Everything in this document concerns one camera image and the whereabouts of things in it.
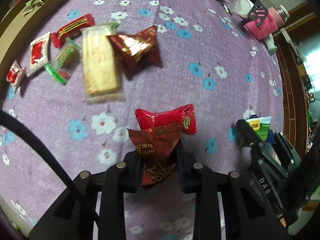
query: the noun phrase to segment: brown candy wrapper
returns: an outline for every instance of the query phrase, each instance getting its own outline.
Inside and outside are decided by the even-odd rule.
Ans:
[[[170,154],[182,134],[182,124],[175,123],[142,131],[128,129],[128,132],[144,162],[141,185],[149,188],[169,177],[175,165]]]
[[[154,25],[135,35],[107,36],[127,79],[132,79],[133,71],[141,58],[147,59],[154,65],[162,65],[156,35],[157,27]]]

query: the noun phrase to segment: purple tablecloth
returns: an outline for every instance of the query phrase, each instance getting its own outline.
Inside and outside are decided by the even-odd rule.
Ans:
[[[282,130],[276,57],[263,43],[242,36],[218,2],[69,0],[32,39],[87,13],[97,24],[120,20],[118,31],[130,34],[158,25],[164,67],[145,68],[132,81],[124,77],[125,102],[83,103],[81,66],[66,86],[41,71],[25,79],[15,95],[8,90],[3,109],[45,143],[71,178],[83,170],[105,171],[134,149],[126,128],[138,129],[137,108],[160,112],[193,103],[197,134],[183,134],[182,143],[197,161],[225,174],[250,164],[250,154],[236,148],[231,126],[238,119],[253,113],[271,115],[271,129]],[[81,37],[76,43],[81,45]],[[50,52],[51,58],[58,54],[52,45]],[[18,61],[28,68],[29,48]],[[0,194],[33,225],[65,187],[20,138],[4,129],[0,132]],[[182,195],[176,175],[125,197],[128,239],[191,239],[195,199]]]

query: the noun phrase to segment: metal screw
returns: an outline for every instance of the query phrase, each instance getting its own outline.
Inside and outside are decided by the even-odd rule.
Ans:
[[[233,177],[234,179],[237,179],[237,178],[239,178],[240,175],[238,172],[232,171],[232,172],[230,172],[230,176]]]
[[[194,163],[194,164],[193,164],[193,167],[194,167],[195,169],[199,170],[199,169],[202,169],[202,168],[203,168],[203,165],[202,165],[201,163]]]
[[[119,168],[119,169],[123,169],[123,168],[125,168],[126,166],[127,166],[127,164],[125,164],[125,162],[119,162],[119,163],[117,163],[117,168]]]
[[[82,171],[80,173],[80,178],[85,179],[85,178],[89,177],[89,174],[90,173],[88,171]]]

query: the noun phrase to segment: yellow label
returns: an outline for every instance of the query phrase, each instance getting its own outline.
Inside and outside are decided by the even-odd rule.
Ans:
[[[253,130],[259,130],[260,129],[260,120],[255,121],[249,121],[249,125]]]
[[[184,128],[188,129],[189,125],[190,125],[190,118],[186,116],[185,119],[183,120],[183,126]]]

